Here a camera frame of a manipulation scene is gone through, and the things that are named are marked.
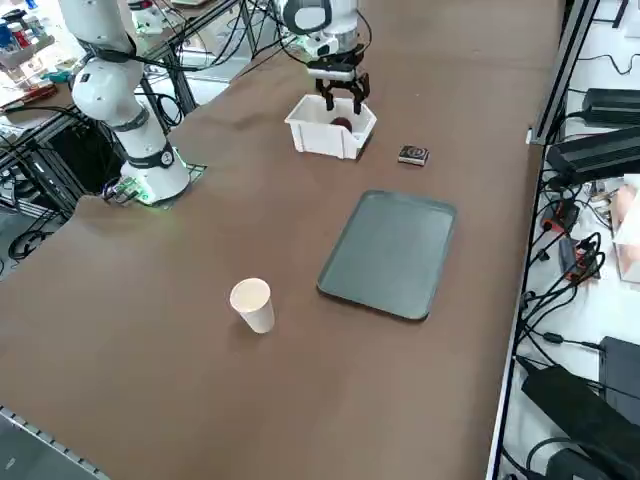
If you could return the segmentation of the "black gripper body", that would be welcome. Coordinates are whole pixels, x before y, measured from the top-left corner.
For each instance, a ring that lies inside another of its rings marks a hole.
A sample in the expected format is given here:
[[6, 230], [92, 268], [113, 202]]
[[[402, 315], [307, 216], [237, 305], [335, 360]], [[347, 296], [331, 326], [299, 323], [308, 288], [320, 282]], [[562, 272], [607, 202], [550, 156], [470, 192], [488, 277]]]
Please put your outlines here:
[[354, 49], [327, 55], [306, 64], [308, 74], [315, 80], [334, 83], [369, 84], [369, 75], [360, 66], [367, 46], [358, 44]]

